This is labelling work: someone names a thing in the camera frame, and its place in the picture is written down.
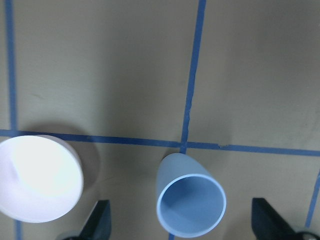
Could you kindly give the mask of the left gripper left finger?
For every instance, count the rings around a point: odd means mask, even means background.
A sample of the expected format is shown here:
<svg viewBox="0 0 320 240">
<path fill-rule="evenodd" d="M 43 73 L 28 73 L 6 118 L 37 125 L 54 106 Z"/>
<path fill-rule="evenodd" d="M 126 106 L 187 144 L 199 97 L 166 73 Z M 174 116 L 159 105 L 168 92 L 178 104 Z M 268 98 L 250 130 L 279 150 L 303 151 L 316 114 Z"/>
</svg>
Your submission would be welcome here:
<svg viewBox="0 0 320 240">
<path fill-rule="evenodd" d="M 108 240 L 111 236 L 111 204 L 99 200 L 93 207 L 78 240 Z"/>
</svg>

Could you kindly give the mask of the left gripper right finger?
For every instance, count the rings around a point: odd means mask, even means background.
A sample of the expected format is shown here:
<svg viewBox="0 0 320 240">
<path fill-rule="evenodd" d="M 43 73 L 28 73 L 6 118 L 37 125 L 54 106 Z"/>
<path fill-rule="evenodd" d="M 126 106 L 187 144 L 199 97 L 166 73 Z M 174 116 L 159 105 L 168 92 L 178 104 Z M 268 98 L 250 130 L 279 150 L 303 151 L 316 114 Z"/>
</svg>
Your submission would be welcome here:
<svg viewBox="0 0 320 240">
<path fill-rule="evenodd" d="M 253 198 L 251 228 L 258 240 L 302 240 L 297 233 L 267 202 L 265 198 Z"/>
</svg>

